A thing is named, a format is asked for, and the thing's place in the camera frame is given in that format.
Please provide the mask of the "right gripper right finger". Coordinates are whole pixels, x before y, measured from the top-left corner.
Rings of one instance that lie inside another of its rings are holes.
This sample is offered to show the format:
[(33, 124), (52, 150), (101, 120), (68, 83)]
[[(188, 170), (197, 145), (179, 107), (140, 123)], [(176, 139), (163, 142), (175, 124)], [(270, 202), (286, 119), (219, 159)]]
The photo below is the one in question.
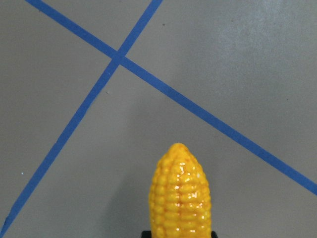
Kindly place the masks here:
[(211, 232), (211, 238), (218, 238), (217, 234), (215, 231)]

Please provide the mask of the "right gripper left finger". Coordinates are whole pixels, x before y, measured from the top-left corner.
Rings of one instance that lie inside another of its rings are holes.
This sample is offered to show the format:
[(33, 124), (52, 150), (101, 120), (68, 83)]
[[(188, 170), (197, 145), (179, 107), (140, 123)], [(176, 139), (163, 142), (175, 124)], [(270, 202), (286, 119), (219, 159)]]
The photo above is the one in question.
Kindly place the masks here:
[(141, 238), (152, 238), (152, 232), (151, 231), (142, 231)]

